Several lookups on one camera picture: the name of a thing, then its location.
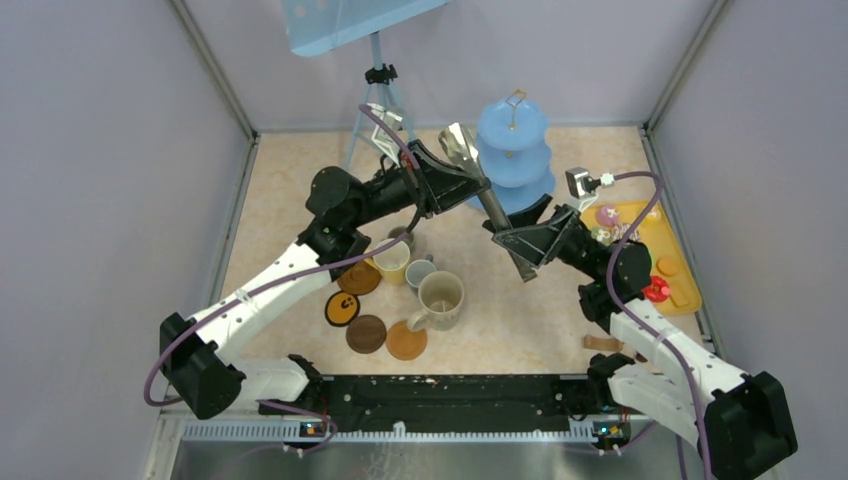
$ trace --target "yellow tray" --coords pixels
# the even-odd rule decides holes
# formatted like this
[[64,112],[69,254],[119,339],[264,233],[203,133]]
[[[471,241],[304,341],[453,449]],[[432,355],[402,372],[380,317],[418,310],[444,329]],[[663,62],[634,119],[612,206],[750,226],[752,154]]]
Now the yellow tray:
[[[639,212],[645,208],[648,202],[626,202],[626,203],[607,203],[591,207],[583,212],[580,219],[586,224],[589,229],[599,227],[595,214],[598,209],[614,205],[618,210],[619,223],[633,223]],[[613,228],[600,227],[613,233]],[[686,263],[686,258],[683,256],[683,251],[680,249],[680,244],[677,243],[677,238],[674,236],[674,231],[668,223],[668,218],[665,215],[665,210],[657,204],[654,211],[645,218],[638,228],[641,236],[640,242],[648,247],[651,253],[651,275],[657,275],[664,278],[671,288],[671,296],[665,301],[655,304],[657,310],[663,315],[683,315],[694,313],[701,308],[701,293],[695,285],[695,279],[692,277],[692,271],[689,270],[689,265]],[[677,273],[665,274],[657,268],[657,263],[660,259],[664,261],[670,260],[673,265],[677,266]],[[673,273],[673,268],[668,269],[669,273]]]

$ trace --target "yellow mug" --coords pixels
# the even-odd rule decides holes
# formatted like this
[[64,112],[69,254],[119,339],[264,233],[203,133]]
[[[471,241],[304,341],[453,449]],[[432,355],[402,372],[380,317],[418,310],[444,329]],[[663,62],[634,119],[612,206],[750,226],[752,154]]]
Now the yellow mug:
[[[393,240],[393,238],[387,238],[374,248],[381,247]],[[409,266],[410,257],[409,245],[406,242],[398,242],[388,250],[366,258],[365,261],[376,268],[387,282],[392,285],[405,285],[406,267]]]

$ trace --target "beige mug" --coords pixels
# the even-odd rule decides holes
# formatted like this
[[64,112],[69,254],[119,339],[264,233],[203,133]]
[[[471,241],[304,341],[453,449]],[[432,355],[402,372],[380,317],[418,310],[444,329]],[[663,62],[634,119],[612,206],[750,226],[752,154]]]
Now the beige mug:
[[433,272],[418,286],[422,309],[406,321],[412,332],[432,328],[444,332],[459,322],[459,311],[465,299],[462,280],[450,272]]
[[[393,239],[387,238],[377,244],[381,247]],[[409,265],[410,259],[409,245],[404,242],[398,242],[388,250],[378,253],[371,258],[366,258],[365,261],[369,265],[376,268],[383,278],[393,285],[404,285],[406,283],[406,267]]]

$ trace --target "gold handle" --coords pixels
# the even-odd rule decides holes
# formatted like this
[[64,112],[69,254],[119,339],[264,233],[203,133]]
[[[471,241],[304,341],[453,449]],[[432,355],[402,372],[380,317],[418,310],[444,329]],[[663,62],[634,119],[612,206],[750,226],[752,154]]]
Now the gold handle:
[[[510,102],[510,99],[513,97],[519,97],[518,101],[515,103]],[[527,92],[520,88],[516,88],[515,91],[512,92],[510,96],[506,97],[506,100],[504,100],[507,105],[512,107],[512,120],[509,122],[510,130],[515,130],[515,111],[518,109],[518,105],[523,102],[525,98],[527,98]]]

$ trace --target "beige tabletop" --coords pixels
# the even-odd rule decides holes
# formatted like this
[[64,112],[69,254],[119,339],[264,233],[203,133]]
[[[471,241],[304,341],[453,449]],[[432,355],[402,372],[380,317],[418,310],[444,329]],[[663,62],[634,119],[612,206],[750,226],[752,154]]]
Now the beige tabletop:
[[[441,151],[437,131],[417,133],[431,151]],[[312,217],[304,202],[310,181],[322,167],[339,164],[349,138],[349,133],[340,132],[262,135],[225,294],[273,262],[308,225]],[[567,196],[563,175],[567,168],[583,166],[596,175],[648,168],[633,127],[551,128],[546,138],[554,152],[555,204]],[[365,181],[377,168],[376,152],[359,142],[352,173]],[[649,180],[627,180],[601,191],[600,201],[642,200],[652,192]],[[374,245],[392,227],[406,225],[412,213],[410,208],[360,230]],[[555,261],[539,270],[538,278],[523,284],[506,252],[480,227],[485,219],[483,212],[460,205],[422,221],[415,230],[414,257],[432,253],[439,269],[457,274],[466,288],[457,327],[449,332],[428,331],[427,349],[417,359],[396,360],[385,346],[370,355],[351,350],[345,329],[332,327],[324,319],[327,299],[339,290],[335,284],[287,310],[245,347],[243,356],[275,359],[296,353],[324,374],[585,373],[589,358],[597,352],[582,347],[583,336],[606,336],[580,311],[577,287],[589,277]],[[386,282],[362,296],[361,303],[362,314],[382,318],[387,328],[419,308],[406,286]],[[694,315],[670,320],[700,342]]]

